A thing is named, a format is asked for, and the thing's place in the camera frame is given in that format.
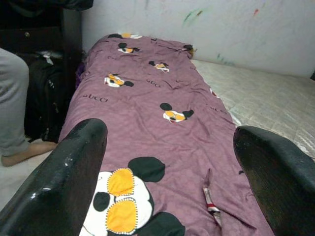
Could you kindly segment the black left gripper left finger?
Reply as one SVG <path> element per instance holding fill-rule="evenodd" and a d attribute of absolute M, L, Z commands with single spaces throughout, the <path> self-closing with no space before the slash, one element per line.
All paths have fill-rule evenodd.
<path fill-rule="evenodd" d="M 2 209 L 1 235 L 79 235 L 103 162 L 107 132 L 97 118 L 76 124 Z"/>

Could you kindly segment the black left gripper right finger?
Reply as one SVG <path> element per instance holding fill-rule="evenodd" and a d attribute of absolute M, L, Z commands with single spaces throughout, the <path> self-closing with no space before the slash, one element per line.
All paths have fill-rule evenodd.
<path fill-rule="evenodd" d="M 276 236 L 315 234 L 315 163 L 289 139 L 253 126 L 233 136 L 236 158 Z"/>

